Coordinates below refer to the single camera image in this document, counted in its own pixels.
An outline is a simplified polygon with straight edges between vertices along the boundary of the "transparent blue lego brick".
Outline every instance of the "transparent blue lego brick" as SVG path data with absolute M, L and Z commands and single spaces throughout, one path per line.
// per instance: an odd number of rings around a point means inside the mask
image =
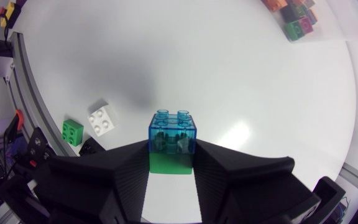
M 149 152 L 194 154 L 197 128 L 188 111 L 158 110 L 149 126 Z

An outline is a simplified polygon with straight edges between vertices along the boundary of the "lego brick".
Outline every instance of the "lego brick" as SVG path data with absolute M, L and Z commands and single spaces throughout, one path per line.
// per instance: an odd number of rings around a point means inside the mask
M 298 19 L 306 16 L 301 6 L 296 6 L 291 2 L 289 2 L 287 6 L 282 8 L 280 12 L 286 23 L 297 21 Z
M 97 111 L 88 116 L 88 121 L 91 123 L 93 130 L 97 136 L 112 130 L 115 125 L 112 121 L 109 105 L 102 106 Z
M 149 126 L 149 152 L 194 154 L 197 129 L 188 111 L 158 110 Z
M 301 18 L 299 20 L 299 24 L 301 25 L 304 34 L 313 32 L 313 27 L 311 26 L 311 22 L 309 18 L 307 17 Z
M 317 23 L 317 18 L 311 9 L 308 9 L 306 11 L 306 15 L 308 16 L 308 18 L 311 22 L 311 25 L 315 25 Z
M 62 139 L 73 146 L 77 146 L 82 142 L 83 131 L 84 126 L 68 119 L 63 122 Z
M 313 0 L 305 0 L 303 3 L 308 9 L 310 9 L 312 6 L 314 6 L 316 3 Z
M 284 28 L 290 40 L 298 40 L 305 35 L 298 21 L 286 24 Z
M 153 174 L 191 174 L 193 155 L 191 154 L 149 154 L 150 172 Z
M 287 6 L 286 0 L 262 0 L 266 7 L 271 11 L 275 12 L 283 7 Z

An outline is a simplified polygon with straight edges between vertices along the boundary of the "white lego brick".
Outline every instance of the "white lego brick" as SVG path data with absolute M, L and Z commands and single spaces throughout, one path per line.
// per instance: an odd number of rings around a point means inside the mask
M 101 136 L 114 128 L 114 123 L 109 115 L 110 113 L 109 105 L 106 105 L 88 116 L 88 121 L 91 123 L 93 131 L 95 131 L 98 136 Z

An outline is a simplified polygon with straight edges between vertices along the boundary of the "white tabletop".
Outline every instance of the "white tabletop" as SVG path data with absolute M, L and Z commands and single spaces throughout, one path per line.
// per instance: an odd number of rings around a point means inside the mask
M 14 30 L 57 126 L 74 119 L 106 149 L 147 139 L 167 109 L 188 110 L 198 139 L 294 158 L 311 190 L 346 158 L 356 94 L 345 42 L 292 44 L 259 0 L 30 0 Z M 87 116 L 104 101 L 119 125 L 97 137 Z M 142 216 L 200 222 L 194 175 L 150 174 Z

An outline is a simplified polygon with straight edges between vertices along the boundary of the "yellow object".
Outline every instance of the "yellow object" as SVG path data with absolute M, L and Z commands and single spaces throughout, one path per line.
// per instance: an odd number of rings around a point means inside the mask
M 13 10 L 15 10 L 15 4 L 13 2 L 9 2 L 6 6 L 6 13 L 5 13 L 8 20 L 11 18 Z M 1 18 L 0 25 L 1 27 L 6 27 L 5 18 Z

